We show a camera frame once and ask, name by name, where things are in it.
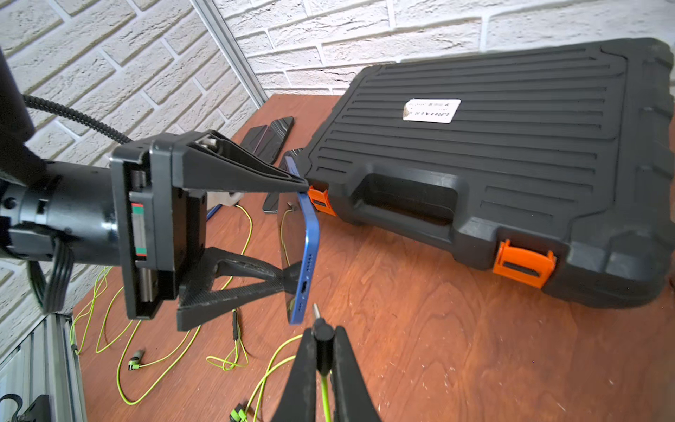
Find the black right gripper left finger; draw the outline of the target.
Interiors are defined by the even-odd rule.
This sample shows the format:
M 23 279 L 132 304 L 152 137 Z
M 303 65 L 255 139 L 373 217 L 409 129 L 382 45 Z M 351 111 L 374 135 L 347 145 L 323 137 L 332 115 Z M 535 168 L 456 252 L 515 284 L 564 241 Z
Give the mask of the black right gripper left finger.
M 312 330 L 307 329 L 272 422 L 316 420 L 316 364 L 316 340 Z

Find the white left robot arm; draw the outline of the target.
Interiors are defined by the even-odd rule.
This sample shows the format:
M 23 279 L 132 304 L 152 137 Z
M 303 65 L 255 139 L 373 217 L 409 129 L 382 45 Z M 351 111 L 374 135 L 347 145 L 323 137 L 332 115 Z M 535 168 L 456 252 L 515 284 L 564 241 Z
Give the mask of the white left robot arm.
M 42 311 L 65 306 L 77 264 L 119 267 L 128 317 L 151 319 L 177 301 L 186 332 L 309 278 L 207 245 L 210 193 L 304 193 L 305 179 L 269 165 L 209 130 L 121 137 L 105 168 L 50 161 L 30 151 L 30 108 L 59 105 L 19 92 L 1 67 L 1 254 L 28 264 Z

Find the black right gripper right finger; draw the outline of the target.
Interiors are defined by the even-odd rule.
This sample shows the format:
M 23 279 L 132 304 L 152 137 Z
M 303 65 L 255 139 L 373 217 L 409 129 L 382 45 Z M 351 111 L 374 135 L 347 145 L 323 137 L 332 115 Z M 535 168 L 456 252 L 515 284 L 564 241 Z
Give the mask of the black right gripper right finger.
M 346 329 L 335 329 L 332 352 L 332 385 L 337 421 L 381 422 L 368 393 Z

